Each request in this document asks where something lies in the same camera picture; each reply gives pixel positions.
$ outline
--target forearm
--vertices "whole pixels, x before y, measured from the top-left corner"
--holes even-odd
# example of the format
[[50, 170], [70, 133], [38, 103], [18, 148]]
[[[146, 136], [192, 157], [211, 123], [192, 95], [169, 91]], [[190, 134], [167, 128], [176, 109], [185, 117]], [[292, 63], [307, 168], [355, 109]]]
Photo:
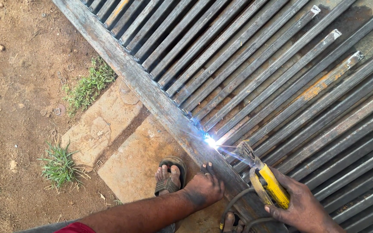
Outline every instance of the forearm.
[[140, 200], [87, 216], [79, 222], [96, 233], [156, 232], [198, 211], [184, 191]]

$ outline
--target flip-flop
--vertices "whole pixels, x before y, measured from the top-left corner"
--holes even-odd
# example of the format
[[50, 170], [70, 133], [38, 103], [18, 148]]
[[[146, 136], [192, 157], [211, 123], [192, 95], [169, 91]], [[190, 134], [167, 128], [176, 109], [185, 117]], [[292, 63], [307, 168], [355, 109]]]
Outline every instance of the flip-flop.
[[171, 172], [171, 166], [175, 165], [179, 168], [179, 172], [181, 173], [179, 176], [179, 180], [181, 182], [181, 187], [179, 188], [172, 180], [171, 177], [158, 181], [156, 183], [155, 188], [155, 196], [159, 196], [159, 191], [162, 191], [164, 189], [168, 190], [169, 192], [176, 192], [180, 189], [183, 189], [185, 187], [185, 179], [187, 177], [187, 167], [185, 166], [184, 161], [175, 156], [168, 156], [164, 157], [161, 162], [159, 163], [159, 167], [162, 167], [162, 165], [166, 165], [168, 167], [168, 172]]

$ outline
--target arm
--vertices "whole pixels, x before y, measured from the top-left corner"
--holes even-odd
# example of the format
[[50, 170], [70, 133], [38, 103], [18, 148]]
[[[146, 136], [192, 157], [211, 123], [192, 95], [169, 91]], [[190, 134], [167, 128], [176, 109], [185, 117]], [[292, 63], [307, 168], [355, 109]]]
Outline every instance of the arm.
[[296, 227], [306, 233], [344, 233], [325, 211], [319, 201], [313, 196], [309, 188], [294, 179], [283, 175], [274, 168], [270, 168], [277, 181], [290, 194], [290, 204], [287, 210], [266, 205], [265, 209], [273, 218], [287, 225]]
[[140, 200], [87, 216], [78, 222], [96, 233], [157, 232], [224, 196], [224, 183], [215, 176], [209, 163], [184, 189], [155, 198]]

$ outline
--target pebble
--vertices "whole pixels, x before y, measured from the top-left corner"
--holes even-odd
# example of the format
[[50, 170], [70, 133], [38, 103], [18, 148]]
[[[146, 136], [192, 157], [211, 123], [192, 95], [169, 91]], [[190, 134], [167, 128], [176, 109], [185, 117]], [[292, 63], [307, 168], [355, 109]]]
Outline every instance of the pebble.
[[0, 51], [4, 51], [4, 50], [5, 50], [5, 47], [0, 44]]

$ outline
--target foot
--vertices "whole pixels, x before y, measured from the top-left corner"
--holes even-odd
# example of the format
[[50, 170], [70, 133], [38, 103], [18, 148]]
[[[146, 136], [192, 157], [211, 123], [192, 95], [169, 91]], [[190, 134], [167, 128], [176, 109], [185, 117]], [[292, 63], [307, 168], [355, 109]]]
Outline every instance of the foot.
[[235, 222], [235, 216], [232, 212], [228, 212], [224, 219], [224, 230], [223, 232], [229, 232], [236, 230], [237, 233], [241, 233], [244, 229], [243, 221], [239, 220], [237, 226], [233, 226]]
[[[158, 167], [158, 171], [155, 173], [155, 180], [156, 182], [158, 182], [170, 177], [172, 182], [174, 182], [178, 187], [181, 187], [181, 180], [179, 179], [180, 175], [181, 172], [179, 171], [179, 168], [177, 166], [172, 165], [171, 172], [168, 172], [168, 166], [164, 164], [162, 165], [162, 167]], [[159, 191], [159, 196], [167, 193], [169, 193], [169, 191], [164, 189], [162, 191]]]

